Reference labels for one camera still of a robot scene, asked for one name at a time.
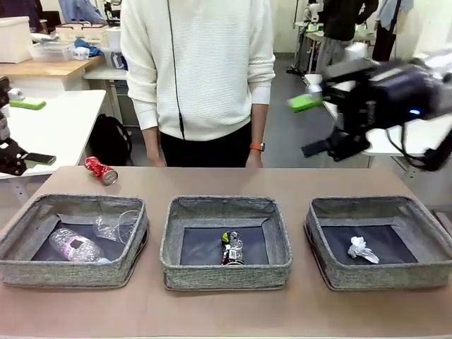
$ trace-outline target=hand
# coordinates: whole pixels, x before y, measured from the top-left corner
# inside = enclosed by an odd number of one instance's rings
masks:
[[[246,161],[246,168],[263,168],[261,152],[259,152],[258,150],[251,150],[248,160]]]
[[[159,157],[155,160],[151,160],[151,161],[153,162],[154,167],[166,167],[167,166],[167,163],[161,157]]]

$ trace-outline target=white desk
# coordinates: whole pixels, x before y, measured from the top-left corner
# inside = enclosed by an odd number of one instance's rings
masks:
[[[102,82],[102,89],[107,91],[107,96],[111,105],[113,116],[122,123],[121,109],[119,108],[118,93],[116,91],[115,80],[126,80],[127,72],[122,69],[112,69],[106,64],[86,72],[83,78],[88,81]]]
[[[321,81],[321,76],[317,74],[307,74],[306,80],[310,84],[317,84]],[[351,83],[343,83],[338,86],[342,90],[350,90]],[[338,111],[336,105],[325,102],[326,109],[334,118],[337,118]],[[452,115],[431,120],[431,121],[411,121],[407,127],[406,149],[409,154],[422,155],[427,148],[436,148],[452,128]],[[390,135],[396,142],[400,140],[400,127],[390,129]],[[370,131],[367,139],[371,143],[371,148],[365,154],[370,156],[385,155],[400,157],[401,154],[389,143],[386,132],[381,129]]]
[[[27,152],[56,156],[53,165],[36,165],[22,177],[0,173],[0,180],[10,181],[20,202],[28,199],[23,187],[26,177],[51,174],[60,167],[79,164],[104,97],[103,90],[72,91],[48,100],[47,106],[39,111],[10,107],[11,138]]]

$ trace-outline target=watch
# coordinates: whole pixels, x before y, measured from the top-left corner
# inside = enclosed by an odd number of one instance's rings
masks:
[[[266,150],[266,144],[265,143],[252,143],[250,145],[250,149],[252,150],[258,150],[259,152],[263,152]]]

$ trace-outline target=person in background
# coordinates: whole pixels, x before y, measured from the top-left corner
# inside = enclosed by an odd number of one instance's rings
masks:
[[[0,18],[27,16],[33,32],[41,31],[40,9],[41,3],[36,0],[0,0]]]
[[[275,77],[270,5],[123,1],[129,97],[155,166],[262,167]]]
[[[317,59],[317,73],[344,59],[345,48],[352,44],[355,36],[355,25],[363,24],[378,7],[379,0],[325,0],[324,36]]]
[[[393,34],[390,36],[391,22],[396,12],[397,0],[383,0],[380,11],[375,22],[376,41],[372,58],[376,61],[388,61],[391,58],[397,33],[400,33],[405,26],[408,12],[414,8],[413,0],[402,0],[398,12],[397,24]]]
[[[66,23],[107,23],[99,9],[90,0],[59,0],[59,6]]]

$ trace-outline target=backpack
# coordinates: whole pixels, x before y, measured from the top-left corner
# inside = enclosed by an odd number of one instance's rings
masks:
[[[91,132],[89,144],[93,155],[104,165],[126,166],[132,153],[132,140],[114,117],[101,114]]]

